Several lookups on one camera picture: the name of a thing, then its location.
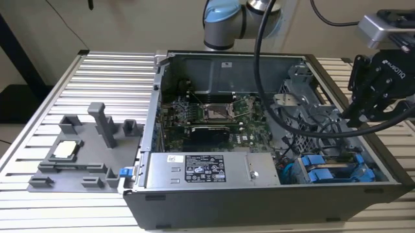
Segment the blue latch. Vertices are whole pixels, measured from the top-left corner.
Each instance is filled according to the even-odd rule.
[[[133,172],[132,168],[121,168],[119,170],[119,176],[124,177],[124,178],[131,178],[132,177],[132,172]]]

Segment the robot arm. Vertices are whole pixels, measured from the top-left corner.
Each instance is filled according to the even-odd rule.
[[[380,10],[364,16],[357,32],[367,46],[380,51],[371,59],[363,55],[355,58],[348,82],[351,104],[343,112],[349,127],[389,120],[413,104],[415,11]],[[393,110],[385,112],[395,102]]]
[[[277,0],[268,17],[265,36],[277,30],[281,17]],[[204,9],[204,45],[207,50],[229,50],[235,39],[255,39],[269,0],[211,0]]]

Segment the small component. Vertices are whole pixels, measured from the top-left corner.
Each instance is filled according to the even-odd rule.
[[[77,144],[74,141],[62,141],[58,143],[53,155],[56,158],[68,158],[76,151]]]
[[[119,176],[120,177],[125,177],[125,178],[131,178],[132,177],[132,172],[133,172],[132,168],[121,168],[119,170]]]

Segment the cable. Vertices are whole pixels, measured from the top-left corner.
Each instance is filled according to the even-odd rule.
[[[331,21],[328,21],[324,16],[320,14],[319,10],[317,10],[317,7],[316,7],[316,3],[313,2],[313,0],[309,0],[309,3],[311,3],[311,7],[312,7],[312,10],[313,12],[316,13],[319,19],[325,23],[328,24],[329,26],[333,26],[333,27],[348,27],[348,26],[356,26],[359,24],[359,22],[349,22],[349,23],[333,23]]]
[[[272,6],[275,4],[275,1],[276,0],[269,1],[268,6],[267,6],[267,10],[264,12],[261,22],[259,25],[259,31],[257,31],[257,36],[256,36],[256,40],[255,40],[255,48],[253,48],[253,78],[255,78],[255,85],[257,88],[257,95],[259,95],[260,100],[264,104],[264,108],[265,108],[272,120],[279,124],[279,126],[284,130],[291,132],[292,134],[299,134],[299,135],[303,135],[307,137],[344,138],[344,137],[361,136],[361,135],[365,135],[368,133],[375,133],[380,130],[389,128],[391,126],[396,125],[399,122],[404,121],[408,117],[411,117],[412,114],[415,113],[415,104],[409,107],[409,109],[407,111],[404,111],[400,115],[395,116],[391,120],[383,122],[381,124],[372,126],[372,127],[368,127],[368,128],[364,128],[361,130],[348,131],[348,132],[343,132],[343,133],[307,132],[307,131],[299,130],[296,128],[292,128],[291,126],[288,126],[285,124],[285,122],[277,117],[277,115],[275,114],[275,112],[271,108],[271,104],[269,104],[269,101],[267,99],[267,95],[265,95],[264,88],[261,85],[260,73],[259,73],[259,55],[260,55],[261,38],[264,36],[267,20],[268,20],[269,12],[271,12]]]
[[[339,124],[337,122],[335,122],[335,121],[328,122],[328,123],[321,127],[320,133],[324,132],[324,131],[327,130],[327,128],[328,128],[331,125],[335,125],[335,126],[337,127],[337,133],[341,133],[340,124]],[[321,152],[324,155],[328,155],[328,153],[325,152],[325,149],[333,149],[333,148],[336,148],[336,149],[340,151],[340,152],[339,152],[339,156],[341,155],[341,152],[343,152],[343,150],[341,150],[341,144],[339,143],[337,140],[336,140],[336,145],[335,145],[335,146],[324,146],[324,147],[321,147],[321,145],[320,145],[320,138],[319,138],[319,139],[317,139],[317,147],[319,147],[320,152]]]
[[[10,142],[4,141],[4,140],[1,140],[1,139],[0,139],[0,142],[2,142],[2,143],[5,143],[5,144],[9,144],[9,145],[12,144]]]
[[[280,156],[281,158],[285,156],[285,154],[288,153],[289,150],[292,150],[292,152],[293,152],[293,145],[295,145],[295,143],[296,143],[296,137],[293,135],[291,144],[287,144],[288,145],[288,149],[284,151],[283,155]]]
[[[89,47],[86,46],[85,42],[82,41],[82,39],[78,37],[78,35],[74,33],[74,31],[72,30],[72,28],[69,27],[69,25],[66,24],[64,18],[61,17],[61,15],[58,14],[57,10],[54,9],[54,7],[52,6],[50,2],[48,0],[45,0],[45,2],[49,4],[49,6],[52,7],[53,11],[56,12],[58,18],[62,20],[66,28],[70,30],[70,32],[73,33],[73,35],[77,37],[77,39],[80,40],[80,42],[82,42],[84,46],[86,47],[86,49],[89,50]]]
[[[207,0],[207,2],[205,2],[205,6],[204,6],[204,8],[203,8],[203,18],[201,18],[201,24],[203,24],[203,28],[205,28],[205,16],[207,16],[207,7],[208,7],[208,2],[209,2],[209,0]]]

